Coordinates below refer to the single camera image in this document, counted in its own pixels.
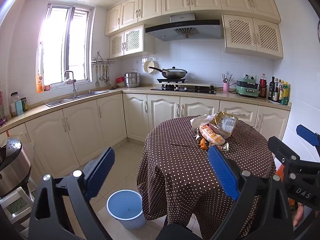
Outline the person's right hand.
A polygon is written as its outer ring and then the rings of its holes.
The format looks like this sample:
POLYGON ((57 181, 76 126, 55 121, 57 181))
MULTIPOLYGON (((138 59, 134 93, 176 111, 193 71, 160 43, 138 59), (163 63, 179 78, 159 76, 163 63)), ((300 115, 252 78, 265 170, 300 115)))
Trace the person's right hand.
POLYGON ((293 219, 293 226, 294 227, 299 225, 300 221, 303 219, 303 216, 304 216, 304 205, 299 203, 297 212, 296 212, 294 219, 293 219))

